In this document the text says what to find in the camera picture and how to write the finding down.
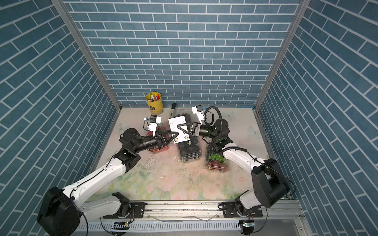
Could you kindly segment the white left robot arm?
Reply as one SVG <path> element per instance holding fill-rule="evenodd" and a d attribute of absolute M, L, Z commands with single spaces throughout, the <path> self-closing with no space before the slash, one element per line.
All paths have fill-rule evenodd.
<path fill-rule="evenodd" d="M 70 236 L 79 226 L 107 215 L 124 217 L 129 211 L 129 199 L 116 192 L 111 197 L 87 203 L 98 190 L 130 171 L 141 159 L 139 152 L 149 148 L 162 149 L 179 135 L 170 130 L 154 136 L 141 136 L 135 128 L 121 136 L 122 148 L 108 163 L 77 182 L 62 189 L 48 190 L 41 202 L 37 223 L 51 236 Z"/>

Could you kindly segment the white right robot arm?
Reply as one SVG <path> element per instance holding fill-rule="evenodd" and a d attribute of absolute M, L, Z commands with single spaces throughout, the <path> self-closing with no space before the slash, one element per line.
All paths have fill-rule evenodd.
<path fill-rule="evenodd" d="M 288 178 L 283 175 L 277 161 L 259 158 L 237 146 L 228 136 L 230 130 L 226 120 L 218 119 L 212 125 L 191 122 L 173 127 L 189 136 L 211 138 L 210 148 L 214 154 L 222 155 L 251 175 L 251 190 L 235 200 L 239 212 L 257 206 L 270 208 L 290 192 Z"/>

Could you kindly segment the white fruit sticker sheet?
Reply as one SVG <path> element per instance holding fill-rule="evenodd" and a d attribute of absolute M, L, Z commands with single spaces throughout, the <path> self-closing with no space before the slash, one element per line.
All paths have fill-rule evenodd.
<path fill-rule="evenodd" d="M 168 120 L 170 130 L 173 132 L 177 132 L 178 136 L 174 138 L 173 142 L 175 144 L 177 143 L 182 143 L 182 142 L 187 142 L 190 140 L 189 134 L 188 134 L 188 128 L 185 125 L 186 118 L 184 115 L 178 116 L 175 118 L 170 118 Z"/>

